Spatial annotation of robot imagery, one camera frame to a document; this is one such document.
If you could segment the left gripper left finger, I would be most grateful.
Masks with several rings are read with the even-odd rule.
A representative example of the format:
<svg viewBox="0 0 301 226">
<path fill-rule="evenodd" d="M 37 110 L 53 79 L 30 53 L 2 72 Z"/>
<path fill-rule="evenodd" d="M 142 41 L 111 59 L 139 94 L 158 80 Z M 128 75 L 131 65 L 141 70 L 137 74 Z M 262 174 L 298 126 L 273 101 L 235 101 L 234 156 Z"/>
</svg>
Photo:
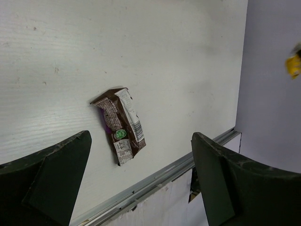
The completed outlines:
<svg viewBox="0 0 301 226">
<path fill-rule="evenodd" d="M 2 226 L 67 226 L 90 154 L 81 131 L 53 146 L 0 166 Z"/>
</svg>

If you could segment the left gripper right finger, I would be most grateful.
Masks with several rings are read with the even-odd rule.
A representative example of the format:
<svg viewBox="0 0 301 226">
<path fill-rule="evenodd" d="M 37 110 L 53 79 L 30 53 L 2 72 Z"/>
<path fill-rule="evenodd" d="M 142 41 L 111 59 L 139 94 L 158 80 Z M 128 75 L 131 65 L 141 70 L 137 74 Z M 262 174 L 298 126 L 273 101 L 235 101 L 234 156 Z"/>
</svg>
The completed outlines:
<svg viewBox="0 0 301 226">
<path fill-rule="evenodd" d="M 299 173 L 254 161 L 199 132 L 191 145 L 209 225 L 300 225 Z"/>
</svg>

